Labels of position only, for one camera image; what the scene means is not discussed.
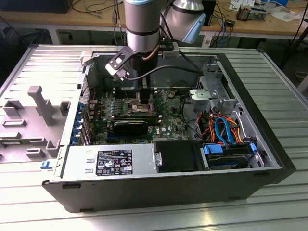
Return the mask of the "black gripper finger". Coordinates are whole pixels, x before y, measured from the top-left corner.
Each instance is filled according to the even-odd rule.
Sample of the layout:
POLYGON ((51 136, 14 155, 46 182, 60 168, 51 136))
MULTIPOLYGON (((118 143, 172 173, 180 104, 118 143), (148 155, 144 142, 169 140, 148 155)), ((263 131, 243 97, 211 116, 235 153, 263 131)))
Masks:
POLYGON ((152 94, 152 90, 149 88, 140 89, 140 103, 148 104, 151 94, 152 94))

